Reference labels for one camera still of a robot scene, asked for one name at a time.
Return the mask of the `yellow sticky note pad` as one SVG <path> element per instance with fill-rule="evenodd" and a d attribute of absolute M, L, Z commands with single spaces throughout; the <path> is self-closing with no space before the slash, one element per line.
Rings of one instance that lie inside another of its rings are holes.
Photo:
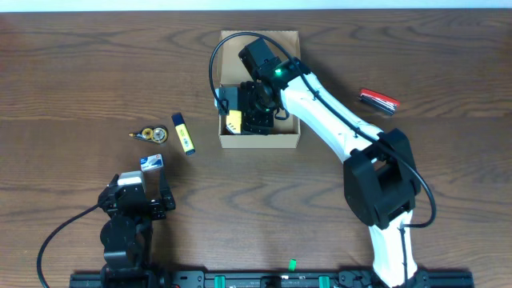
<path fill-rule="evenodd" d="M 226 116 L 226 128 L 232 134 L 242 133 L 242 112 L 230 110 Z"/>

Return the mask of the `correction tape dispenser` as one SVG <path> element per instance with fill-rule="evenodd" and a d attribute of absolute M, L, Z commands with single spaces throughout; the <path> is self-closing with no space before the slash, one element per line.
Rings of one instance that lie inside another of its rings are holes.
<path fill-rule="evenodd" d="M 144 142 L 162 144 L 168 139 L 168 130 L 165 126 L 146 126 L 140 131 L 129 133 L 129 136 Z"/>

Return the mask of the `red black stapler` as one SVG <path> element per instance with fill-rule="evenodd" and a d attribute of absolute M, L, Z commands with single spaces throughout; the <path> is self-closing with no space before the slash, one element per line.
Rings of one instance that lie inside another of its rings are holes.
<path fill-rule="evenodd" d="M 361 89 L 358 99 L 360 102 L 363 102 L 368 106 L 372 106 L 373 108 L 388 115 L 393 115 L 397 108 L 400 107 L 400 101 L 385 94 L 368 89 Z"/>

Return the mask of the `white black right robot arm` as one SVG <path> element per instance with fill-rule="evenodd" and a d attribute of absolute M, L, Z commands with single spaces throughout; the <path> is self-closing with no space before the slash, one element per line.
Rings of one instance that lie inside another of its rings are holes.
<path fill-rule="evenodd" d="M 418 271 L 412 255 L 418 176 L 407 136 L 365 122 L 334 98 L 298 59 L 246 67 L 251 79 L 214 89 L 221 113 L 270 115 L 284 110 L 308 125 L 343 164 L 345 199 L 369 228 L 373 272 L 387 287 L 411 284 Z"/>

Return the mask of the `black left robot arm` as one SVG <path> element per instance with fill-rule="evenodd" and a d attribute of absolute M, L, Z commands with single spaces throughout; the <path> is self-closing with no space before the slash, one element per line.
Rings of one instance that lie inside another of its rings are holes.
<path fill-rule="evenodd" d="M 110 217 L 100 233 L 109 270 L 138 274 L 152 268 L 153 222 L 176 208 L 164 170 L 159 171 L 158 192 L 159 198 L 149 200 L 143 172 L 132 171 L 116 174 L 98 196 L 99 207 Z"/>

